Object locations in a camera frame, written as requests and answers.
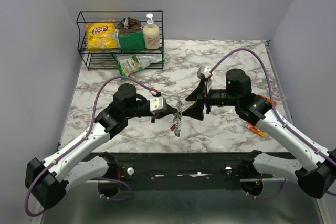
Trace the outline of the orange packet near arm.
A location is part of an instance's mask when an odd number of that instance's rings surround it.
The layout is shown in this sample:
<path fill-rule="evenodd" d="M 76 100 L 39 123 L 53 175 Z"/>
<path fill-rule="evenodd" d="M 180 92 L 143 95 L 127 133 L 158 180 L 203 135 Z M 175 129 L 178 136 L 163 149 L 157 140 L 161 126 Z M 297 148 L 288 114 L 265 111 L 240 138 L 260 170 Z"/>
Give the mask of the orange packet near arm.
<path fill-rule="evenodd" d="M 252 131 L 253 133 L 264 137 L 265 136 L 265 132 L 261 131 L 257 126 L 253 126 L 252 124 L 250 124 L 249 122 L 246 123 L 246 127 Z"/>

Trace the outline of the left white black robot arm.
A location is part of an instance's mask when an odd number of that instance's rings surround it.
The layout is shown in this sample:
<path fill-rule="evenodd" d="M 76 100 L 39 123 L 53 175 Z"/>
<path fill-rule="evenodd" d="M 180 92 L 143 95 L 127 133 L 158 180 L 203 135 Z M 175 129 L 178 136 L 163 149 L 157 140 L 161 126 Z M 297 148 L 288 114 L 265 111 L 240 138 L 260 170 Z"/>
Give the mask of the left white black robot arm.
<path fill-rule="evenodd" d="M 83 182 L 96 177 L 112 179 L 117 171 L 113 158 L 102 154 L 91 161 L 83 162 L 83 159 L 123 131 L 129 119 L 150 117 L 155 122 L 176 112 L 156 91 L 147 99 L 138 94 L 132 84 L 119 86 L 108 107 L 99 114 L 94 113 L 90 126 L 76 139 L 42 161 L 33 158 L 28 162 L 26 198 L 33 195 L 44 209 L 50 209 L 71 188 Z"/>

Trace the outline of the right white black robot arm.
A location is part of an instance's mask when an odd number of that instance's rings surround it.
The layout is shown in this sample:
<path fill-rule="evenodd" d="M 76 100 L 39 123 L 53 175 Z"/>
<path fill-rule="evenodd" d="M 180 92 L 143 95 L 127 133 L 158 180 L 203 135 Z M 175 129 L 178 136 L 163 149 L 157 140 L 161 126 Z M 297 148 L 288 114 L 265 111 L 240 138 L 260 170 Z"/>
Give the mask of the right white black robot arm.
<path fill-rule="evenodd" d="M 321 198 L 335 182 L 335 151 L 311 139 L 306 143 L 299 140 L 302 135 L 283 117 L 277 118 L 271 100 L 256 95 L 251 89 L 251 79 L 241 69 L 226 72 L 226 88 L 212 89 L 212 74 L 207 67 L 197 72 L 200 83 L 186 98 L 193 105 L 183 111 L 183 116 L 203 120 L 212 106 L 234 106 L 236 114 L 252 126 L 266 132 L 294 159 L 277 158 L 255 151 L 241 165 L 242 173 L 249 178 L 257 174 L 269 174 L 297 183 L 313 198 Z"/>

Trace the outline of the green white snack bag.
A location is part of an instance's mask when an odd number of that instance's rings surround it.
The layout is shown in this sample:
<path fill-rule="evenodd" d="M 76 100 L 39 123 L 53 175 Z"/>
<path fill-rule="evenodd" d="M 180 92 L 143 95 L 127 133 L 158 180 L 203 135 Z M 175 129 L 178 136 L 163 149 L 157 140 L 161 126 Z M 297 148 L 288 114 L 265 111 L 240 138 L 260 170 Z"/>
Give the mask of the green white snack bag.
<path fill-rule="evenodd" d="M 117 63 L 117 69 L 122 76 L 129 76 L 135 72 L 147 68 L 151 64 L 161 64 L 165 62 L 162 54 L 111 54 Z"/>

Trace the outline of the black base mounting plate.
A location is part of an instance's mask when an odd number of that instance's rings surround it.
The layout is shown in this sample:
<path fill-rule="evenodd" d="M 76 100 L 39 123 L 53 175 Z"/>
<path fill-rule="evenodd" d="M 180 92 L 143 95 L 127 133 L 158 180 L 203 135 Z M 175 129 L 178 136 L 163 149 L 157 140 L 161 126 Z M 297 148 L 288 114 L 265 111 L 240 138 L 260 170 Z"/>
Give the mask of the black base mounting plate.
<path fill-rule="evenodd" d="M 245 190 L 260 194 L 263 178 L 276 177 L 258 172 L 247 172 L 244 163 L 253 153 L 93 153 L 83 162 L 99 155 L 113 158 L 115 165 L 104 176 L 93 179 L 115 179 L 117 184 L 98 188 L 115 190 L 131 187 L 145 190 Z M 277 158 L 293 159 L 286 153 L 268 154 Z"/>

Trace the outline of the cream soap pump bottle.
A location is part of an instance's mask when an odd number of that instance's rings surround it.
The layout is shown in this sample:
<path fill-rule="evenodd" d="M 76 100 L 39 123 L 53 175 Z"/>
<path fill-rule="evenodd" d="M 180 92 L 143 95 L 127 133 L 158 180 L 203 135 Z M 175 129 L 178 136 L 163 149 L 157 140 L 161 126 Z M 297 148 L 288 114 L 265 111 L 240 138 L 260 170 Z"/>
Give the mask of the cream soap pump bottle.
<path fill-rule="evenodd" d="M 146 18 L 146 25 L 142 29 L 145 47 L 148 50 L 155 50 L 160 46 L 160 30 L 153 20 L 152 13 L 147 13 Z"/>

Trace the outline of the green brown snack bag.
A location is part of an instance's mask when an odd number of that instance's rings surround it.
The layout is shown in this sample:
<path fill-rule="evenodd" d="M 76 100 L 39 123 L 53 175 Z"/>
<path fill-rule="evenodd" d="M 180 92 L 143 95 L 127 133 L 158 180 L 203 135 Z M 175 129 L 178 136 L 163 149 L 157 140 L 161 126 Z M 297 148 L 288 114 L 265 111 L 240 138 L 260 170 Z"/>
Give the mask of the green brown snack bag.
<path fill-rule="evenodd" d="M 115 42 L 121 50 L 145 49 L 142 24 L 137 19 L 126 17 L 120 21 L 114 31 Z"/>

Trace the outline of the yellow Lays chips bag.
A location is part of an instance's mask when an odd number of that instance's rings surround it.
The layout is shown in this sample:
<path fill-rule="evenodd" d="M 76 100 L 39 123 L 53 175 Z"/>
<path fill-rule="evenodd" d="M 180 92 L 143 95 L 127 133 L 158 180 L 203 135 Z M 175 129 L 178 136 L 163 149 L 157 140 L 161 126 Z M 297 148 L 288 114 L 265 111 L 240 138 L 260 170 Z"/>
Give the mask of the yellow Lays chips bag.
<path fill-rule="evenodd" d="M 103 20 L 85 24 L 87 33 L 87 46 L 90 52 L 117 49 L 114 37 L 114 20 Z"/>

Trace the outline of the aluminium rail frame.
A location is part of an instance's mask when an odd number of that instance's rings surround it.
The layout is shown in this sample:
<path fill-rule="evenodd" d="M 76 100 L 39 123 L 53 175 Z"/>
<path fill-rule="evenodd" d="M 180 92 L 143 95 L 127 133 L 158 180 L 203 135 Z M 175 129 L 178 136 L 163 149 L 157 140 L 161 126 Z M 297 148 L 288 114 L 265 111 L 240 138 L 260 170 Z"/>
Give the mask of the aluminium rail frame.
<path fill-rule="evenodd" d="M 129 78 L 119 86 L 112 102 L 100 113 L 93 113 L 89 127 L 56 153 L 32 159 L 26 168 L 25 186 L 44 210 L 57 205 L 74 187 L 89 180 L 99 180 L 100 197 L 115 201 L 122 187 L 132 190 L 234 189 L 259 198 L 264 175 L 296 183 L 307 195 L 321 198 L 335 181 L 334 152 L 309 139 L 284 119 L 273 97 L 252 92 L 251 78 L 241 69 L 226 72 L 226 87 L 212 89 L 214 69 L 200 67 L 200 82 L 187 97 L 192 105 L 183 112 L 169 106 L 161 92 L 149 88 L 150 97 L 137 93 L 138 81 Z M 108 152 L 86 160 L 95 148 L 116 137 L 132 118 L 150 117 L 152 122 L 174 114 L 178 118 L 203 120 L 213 106 L 232 106 L 236 114 L 251 126 L 266 132 L 286 148 L 291 159 L 261 151 L 242 158 L 206 159 L 180 154 L 155 154 L 135 158 L 129 154 Z"/>

